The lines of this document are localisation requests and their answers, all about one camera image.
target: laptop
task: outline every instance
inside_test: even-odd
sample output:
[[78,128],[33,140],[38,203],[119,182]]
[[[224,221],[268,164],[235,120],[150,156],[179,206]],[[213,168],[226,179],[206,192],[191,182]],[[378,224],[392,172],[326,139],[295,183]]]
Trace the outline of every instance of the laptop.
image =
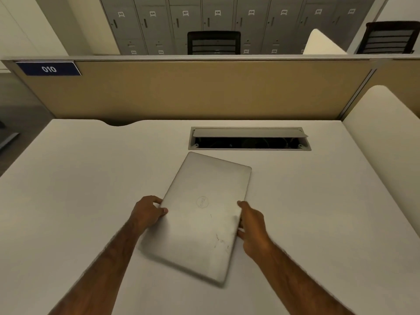
[[218,285],[226,279],[251,168],[189,152],[161,207],[169,213],[149,228],[140,250]]

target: floor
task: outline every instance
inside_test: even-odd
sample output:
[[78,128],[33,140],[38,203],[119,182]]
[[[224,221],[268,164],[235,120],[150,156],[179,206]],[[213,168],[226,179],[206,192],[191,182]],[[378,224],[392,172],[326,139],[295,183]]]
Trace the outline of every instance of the floor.
[[0,176],[53,118],[18,78],[12,73],[0,73],[0,121],[8,129],[19,132],[19,136],[0,150]]

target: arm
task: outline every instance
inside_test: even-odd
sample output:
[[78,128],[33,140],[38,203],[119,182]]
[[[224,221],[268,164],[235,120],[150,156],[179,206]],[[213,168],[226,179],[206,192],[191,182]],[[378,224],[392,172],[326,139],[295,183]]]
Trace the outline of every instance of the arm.
[[238,201],[238,205],[242,208],[239,227],[245,230],[238,230],[238,236],[244,240],[244,251],[260,267],[291,315],[353,314],[270,240],[261,212],[246,201]]
[[146,228],[168,212],[156,196],[138,201],[128,221],[49,315],[111,315],[134,247]]

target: beige partition panel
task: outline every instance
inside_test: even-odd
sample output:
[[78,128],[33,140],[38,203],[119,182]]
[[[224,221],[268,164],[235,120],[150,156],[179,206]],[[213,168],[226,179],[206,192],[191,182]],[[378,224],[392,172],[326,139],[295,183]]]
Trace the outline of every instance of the beige partition panel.
[[380,64],[344,117],[375,85],[388,87],[416,116],[420,117],[420,59],[390,59]]
[[82,76],[26,76],[58,118],[316,119],[338,117],[370,71],[360,60],[78,61]]

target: desk surface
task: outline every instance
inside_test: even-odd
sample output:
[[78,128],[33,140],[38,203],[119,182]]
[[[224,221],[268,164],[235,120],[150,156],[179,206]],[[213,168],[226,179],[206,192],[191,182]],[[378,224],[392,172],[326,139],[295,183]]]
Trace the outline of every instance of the desk surface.
[[[252,167],[272,239],[354,312],[418,312],[420,239],[341,122],[84,120],[53,120],[0,178],[0,312],[45,315],[135,202],[165,195],[192,126],[303,127],[311,152],[202,153]],[[114,314],[286,314],[241,244],[223,289],[136,249]]]

